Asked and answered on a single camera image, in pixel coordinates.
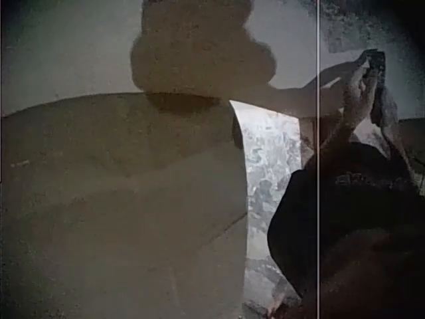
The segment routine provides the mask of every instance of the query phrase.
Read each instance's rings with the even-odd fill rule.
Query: white wall
[[[38,0],[35,3],[32,10],[25,9],[19,20],[7,25],[2,52],[2,115],[62,98],[138,91],[131,79],[129,57],[140,31],[141,0]],[[218,26],[211,29],[224,32],[225,28]],[[295,0],[285,5],[278,0],[254,0],[245,26],[255,41],[269,46],[276,59],[275,75],[263,79],[270,81],[270,88],[301,87],[315,76],[315,21]],[[385,49],[388,56],[388,86],[400,105],[400,116],[425,116],[423,74],[418,71],[408,40],[401,34],[396,40],[380,34],[375,38],[373,46]],[[320,69],[353,60],[358,55],[358,51],[329,54],[322,43]],[[258,64],[249,56],[242,58],[243,63],[233,73],[243,74]],[[263,76],[255,70],[248,74],[245,78]],[[203,76],[214,82],[214,75],[206,72]],[[249,85],[251,82],[247,83],[232,97],[277,111],[297,107],[296,103],[290,105],[281,92],[264,87],[256,91]]]

